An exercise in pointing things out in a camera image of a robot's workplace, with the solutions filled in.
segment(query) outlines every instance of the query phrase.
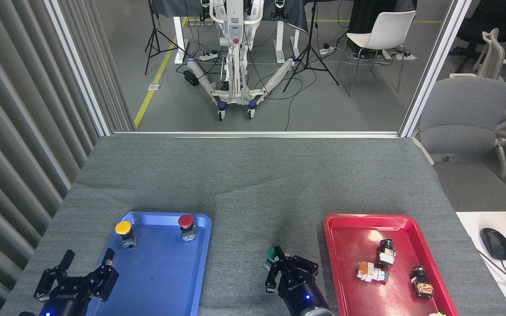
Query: computer mouse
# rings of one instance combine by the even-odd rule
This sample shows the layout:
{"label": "computer mouse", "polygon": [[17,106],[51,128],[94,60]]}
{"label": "computer mouse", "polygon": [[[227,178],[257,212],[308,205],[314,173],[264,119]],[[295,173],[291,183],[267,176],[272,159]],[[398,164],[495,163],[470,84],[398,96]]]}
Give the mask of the computer mouse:
{"label": "computer mouse", "polygon": [[506,260],[506,238],[493,228],[480,230],[480,237],[486,250],[496,260]]}

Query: gray table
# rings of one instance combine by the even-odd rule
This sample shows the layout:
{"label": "gray table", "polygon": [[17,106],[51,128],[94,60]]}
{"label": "gray table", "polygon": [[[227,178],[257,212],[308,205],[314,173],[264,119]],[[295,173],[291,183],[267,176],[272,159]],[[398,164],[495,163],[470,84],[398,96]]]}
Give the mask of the gray table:
{"label": "gray table", "polygon": [[409,139],[141,134],[99,140],[1,315],[40,311],[32,297],[40,274],[68,248],[76,252],[70,275],[96,268],[116,220],[130,211],[212,219],[200,316],[288,315],[263,287],[267,250],[277,244],[321,263],[316,282],[337,312],[323,218],[341,212],[411,216],[459,314],[506,315],[504,296]]}

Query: green object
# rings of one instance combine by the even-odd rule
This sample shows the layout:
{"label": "green object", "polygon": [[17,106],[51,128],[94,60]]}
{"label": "green object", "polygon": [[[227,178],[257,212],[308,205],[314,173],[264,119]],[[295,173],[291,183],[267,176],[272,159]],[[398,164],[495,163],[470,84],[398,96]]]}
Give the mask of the green object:
{"label": "green object", "polygon": [[271,247],[269,251],[267,252],[267,259],[269,259],[270,262],[275,262],[275,257],[277,256],[277,253],[275,252],[275,248]]}

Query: power strip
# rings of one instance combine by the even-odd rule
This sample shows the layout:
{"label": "power strip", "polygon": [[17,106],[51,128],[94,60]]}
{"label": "power strip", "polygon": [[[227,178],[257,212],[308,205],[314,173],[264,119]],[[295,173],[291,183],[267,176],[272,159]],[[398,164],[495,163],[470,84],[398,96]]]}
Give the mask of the power strip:
{"label": "power strip", "polygon": [[390,54],[388,54],[388,52],[386,52],[386,50],[382,50],[382,56],[384,57],[384,59],[386,61],[391,61],[392,60],[392,57],[390,56]]}
{"label": "power strip", "polygon": [[[397,54],[395,54],[395,58],[396,58],[397,60],[401,60],[401,53],[397,53]],[[415,56],[413,56],[413,55],[409,55],[409,56],[406,56],[406,57],[404,58],[404,60],[415,60],[415,59],[417,59],[417,57],[415,57]]]}
{"label": "power strip", "polygon": [[326,55],[331,54],[332,52],[335,52],[336,47],[329,47],[329,48],[322,48],[319,50],[320,55]]}
{"label": "power strip", "polygon": [[210,53],[210,54],[208,54],[206,56],[199,56],[199,60],[200,61],[211,60],[211,59],[214,59],[214,58],[217,58],[217,54]]}

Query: tripod stand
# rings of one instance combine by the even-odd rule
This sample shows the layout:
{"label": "tripod stand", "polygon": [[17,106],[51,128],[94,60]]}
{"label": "tripod stand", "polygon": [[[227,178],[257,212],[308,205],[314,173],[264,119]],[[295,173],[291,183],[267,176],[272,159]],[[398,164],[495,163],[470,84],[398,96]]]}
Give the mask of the tripod stand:
{"label": "tripod stand", "polygon": [[[148,49],[148,47],[149,47],[148,62],[146,64],[146,71],[144,72],[144,75],[147,75],[147,69],[148,69],[148,66],[149,66],[149,60],[151,58],[153,58],[153,57],[155,57],[155,56],[157,56],[157,55],[159,55],[161,53],[168,52],[170,50],[184,50],[183,48],[180,48],[180,46],[178,46],[177,43],[173,42],[171,40],[171,38],[169,38],[165,34],[163,34],[163,32],[160,31],[155,26],[155,18],[153,18],[153,16],[154,15],[156,16],[157,22],[159,23],[159,14],[154,14],[153,13],[153,8],[151,6],[151,0],[148,0],[148,4],[149,4],[149,14],[151,15],[151,23],[153,25],[153,30],[151,32],[151,35],[149,36],[149,40],[148,40],[148,44],[146,45],[146,49],[144,50],[144,52],[146,52],[147,49]],[[168,48],[167,50],[161,50],[161,48],[159,47],[159,37],[158,37],[157,34],[161,34],[161,36],[163,36],[164,38],[167,38],[167,40],[169,41],[169,43],[171,43],[174,47]]]}
{"label": "tripod stand", "polygon": [[[300,55],[296,59],[298,61],[298,64],[295,66],[294,71],[293,71],[292,75],[290,76],[288,82],[286,83],[286,86],[285,86],[283,92],[286,92],[286,89],[288,88],[292,78],[295,75],[303,72],[304,70],[319,70],[321,72],[327,72],[327,73],[329,73],[329,76],[331,76],[331,78],[333,78],[335,83],[337,85],[339,85],[339,82],[337,82],[337,79],[335,79],[335,77],[331,74],[329,68],[327,68],[327,66],[323,62],[322,58],[319,56],[319,54],[317,54],[317,52],[315,52],[313,46],[311,45],[311,35],[313,34],[313,30],[314,30],[315,6],[316,5],[317,5],[317,0],[314,0],[314,5],[311,7],[310,35],[309,35],[309,39],[307,42],[307,46],[306,46],[306,48],[304,48],[304,50],[302,50],[302,52],[300,53]],[[310,66],[310,51],[314,53],[314,55],[318,58],[319,62],[322,63],[323,68],[325,68],[325,69],[313,68]]]}

